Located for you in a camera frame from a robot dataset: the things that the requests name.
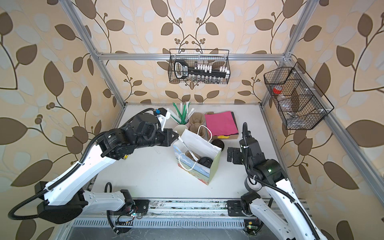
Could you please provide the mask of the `black plastic cup lid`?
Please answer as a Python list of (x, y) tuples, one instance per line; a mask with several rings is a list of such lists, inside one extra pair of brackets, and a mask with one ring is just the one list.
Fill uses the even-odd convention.
[(213, 163), (213, 160), (209, 157), (203, 157), (199, 159), (198, 163), (206, 168), (210, 169)]

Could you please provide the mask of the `stack of paper cups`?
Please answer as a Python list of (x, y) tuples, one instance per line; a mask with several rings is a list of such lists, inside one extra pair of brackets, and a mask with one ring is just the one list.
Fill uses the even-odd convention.
[(176, 132), (179, 136), (182, 136), (184, 131), (188, 130), (186, 125), (177, 125), (174, 127), (174, 132)]

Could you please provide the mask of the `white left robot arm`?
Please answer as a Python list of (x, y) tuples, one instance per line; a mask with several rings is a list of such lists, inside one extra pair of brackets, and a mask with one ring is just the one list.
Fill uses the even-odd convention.
[(112, 191), (107, 183), (103, 193), (83, 190), (83, 186), (113, 163), (126, 159), (135, 149), (170, 147), (179, 135), (166, 129), (171, 117), (164, 108), (145, 109), (131, 117), (120, 128), (96, 135), (83, 156), (67, 171), (50, 182), (39, 182), (35, 195), (13, 207), (8, 218), (15, 221), (43, 219), (64, 224), (83, 213), (106, 211), (107, 218), (135, 217), (139, 208), (128, 190)]

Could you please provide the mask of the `green white paper gift bag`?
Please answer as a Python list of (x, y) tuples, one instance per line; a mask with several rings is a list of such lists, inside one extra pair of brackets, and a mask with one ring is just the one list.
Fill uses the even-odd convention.
[(209, 185), (217, 172), (222, 148), (212, 144), (212, 132), (201, 125), (197, 133), (188, 129), (177, 131), (173, 143), (178, 166), (205, 185)]

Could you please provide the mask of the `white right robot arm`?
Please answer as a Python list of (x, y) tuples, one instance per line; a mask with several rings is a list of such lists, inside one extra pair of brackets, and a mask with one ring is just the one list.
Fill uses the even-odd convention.
[(245, 185), (249, 192), (240, 198), (242, 214), (258, 218), (279, 240), (325, 240), (283, 167), (276, 160), (266, 159), (246, 123), (239, 144), (229, 151), (231, 160), (244, 165), (247, 174)]

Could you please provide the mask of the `single brown pulp cup carrier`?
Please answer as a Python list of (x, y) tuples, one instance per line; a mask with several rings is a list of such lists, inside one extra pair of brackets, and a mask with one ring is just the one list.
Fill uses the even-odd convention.
[(195, 161), (195, 162), (198, 162), (199, 159), (200, 159), (200, 156), (197, 155), (197, 154), (194, 153), (194, 152), (186, 151), (186, 152), (185, 152), (185, 155), (186, 155), (186, 157), (188, 157), (189, 159), (191, 159), (191, 160), (193, 160), (193, 161)]

